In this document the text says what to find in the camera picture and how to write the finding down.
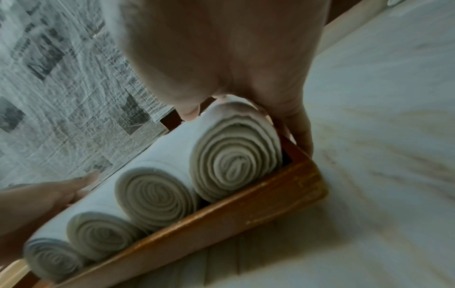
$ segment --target table surface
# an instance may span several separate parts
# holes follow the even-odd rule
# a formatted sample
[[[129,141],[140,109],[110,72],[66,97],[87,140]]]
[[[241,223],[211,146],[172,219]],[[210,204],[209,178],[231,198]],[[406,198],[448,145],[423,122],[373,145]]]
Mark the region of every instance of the table surface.
[[[455,287],[455,2],[385,10],[304,91],[329,198],[119,287]]]

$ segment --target hand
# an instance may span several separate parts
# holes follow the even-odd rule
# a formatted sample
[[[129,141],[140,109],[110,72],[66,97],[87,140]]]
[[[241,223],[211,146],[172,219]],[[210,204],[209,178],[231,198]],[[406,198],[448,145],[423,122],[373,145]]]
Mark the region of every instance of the hand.
[[[0,191],[0,266],[21,258],[22,246],[44,223],[88,192],[98,179],[94,171],[84,177],[11,187]]]
[[[313,153],[303,84],[328,0],[101,1],[134,71],[185,121],[211,96],[234,94]]]

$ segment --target newspaper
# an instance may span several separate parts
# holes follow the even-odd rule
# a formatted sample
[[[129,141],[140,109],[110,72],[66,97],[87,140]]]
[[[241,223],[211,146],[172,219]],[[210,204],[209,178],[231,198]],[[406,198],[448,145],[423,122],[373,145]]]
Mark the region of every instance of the newspaper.
[[[0,188],[99,169],[167,129],[104,28],[95,0],[0,0]]]

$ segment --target marble countertop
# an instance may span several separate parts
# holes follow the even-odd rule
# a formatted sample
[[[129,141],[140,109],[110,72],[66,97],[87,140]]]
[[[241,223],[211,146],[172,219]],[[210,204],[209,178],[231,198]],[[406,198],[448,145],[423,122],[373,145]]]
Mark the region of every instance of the marble countertop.
[[[304,91],[329,198],[119,287],[455,287],[455,2],[383,11]]]

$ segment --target wooden tray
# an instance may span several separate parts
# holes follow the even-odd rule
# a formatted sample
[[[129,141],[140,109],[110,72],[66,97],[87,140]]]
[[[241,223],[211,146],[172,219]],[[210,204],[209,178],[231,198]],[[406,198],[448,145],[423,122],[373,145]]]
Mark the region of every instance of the wooden tray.
[[[53,288],[109,288],[324,198],[316,165],[280,136],[284,166]]]

